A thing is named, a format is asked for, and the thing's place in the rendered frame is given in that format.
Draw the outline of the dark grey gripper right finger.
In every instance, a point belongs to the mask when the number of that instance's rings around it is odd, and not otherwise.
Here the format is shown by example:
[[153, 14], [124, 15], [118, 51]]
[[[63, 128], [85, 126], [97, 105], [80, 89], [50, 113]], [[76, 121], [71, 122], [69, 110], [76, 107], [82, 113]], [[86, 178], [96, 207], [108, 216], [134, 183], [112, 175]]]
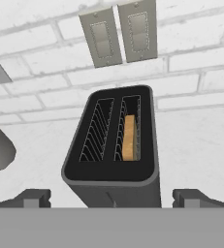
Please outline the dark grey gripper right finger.
[[198, 189], [174, 189], [173, 207], [181, 208], [224, 208], [224, 202], [209, 198]]

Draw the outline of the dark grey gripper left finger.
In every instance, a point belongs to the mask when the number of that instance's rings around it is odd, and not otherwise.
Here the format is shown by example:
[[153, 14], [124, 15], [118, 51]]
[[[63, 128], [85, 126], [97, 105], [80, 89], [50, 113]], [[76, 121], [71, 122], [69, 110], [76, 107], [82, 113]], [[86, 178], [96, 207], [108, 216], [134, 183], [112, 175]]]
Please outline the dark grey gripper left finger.
[[51, 208], [50, 189], [26, 189], [13, 199], [0, 202], [3, 208]]

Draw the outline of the black two-slot toaster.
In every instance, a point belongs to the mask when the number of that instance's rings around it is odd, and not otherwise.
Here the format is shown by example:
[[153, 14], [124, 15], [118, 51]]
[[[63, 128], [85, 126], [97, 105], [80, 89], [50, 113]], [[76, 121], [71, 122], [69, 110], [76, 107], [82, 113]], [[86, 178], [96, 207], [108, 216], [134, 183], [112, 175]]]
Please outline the black two-slot toaster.
[[[122, 157], [124, 121], [136, 122], [136, 159]], [[67, 152], [62, 179], [88, 207], [159, 207], [153, 92], [147, 85], [92, 93]]]

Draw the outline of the brown bread slice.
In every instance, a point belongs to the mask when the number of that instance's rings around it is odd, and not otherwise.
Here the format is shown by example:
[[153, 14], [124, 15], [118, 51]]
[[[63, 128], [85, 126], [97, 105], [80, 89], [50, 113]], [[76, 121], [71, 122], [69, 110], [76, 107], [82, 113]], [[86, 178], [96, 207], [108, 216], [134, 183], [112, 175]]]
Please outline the brown bread slice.
[[122, 159], [135, 161], [137, 150], [137, 126], [134, 115], [126, 115], [124, 123], [124, 136], [122, 143]]

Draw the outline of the grey wall switch plate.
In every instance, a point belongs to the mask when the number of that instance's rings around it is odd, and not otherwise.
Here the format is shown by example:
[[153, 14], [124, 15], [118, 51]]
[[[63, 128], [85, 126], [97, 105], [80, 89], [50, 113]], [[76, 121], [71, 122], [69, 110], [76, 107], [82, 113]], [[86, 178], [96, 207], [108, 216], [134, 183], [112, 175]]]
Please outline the grey wall switch plate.
[[117, 5], [128, 63], [156, 59], [156, 0], [134, 0]]
[[95, 68], [122, 63], [112, 7], [79, 14]]

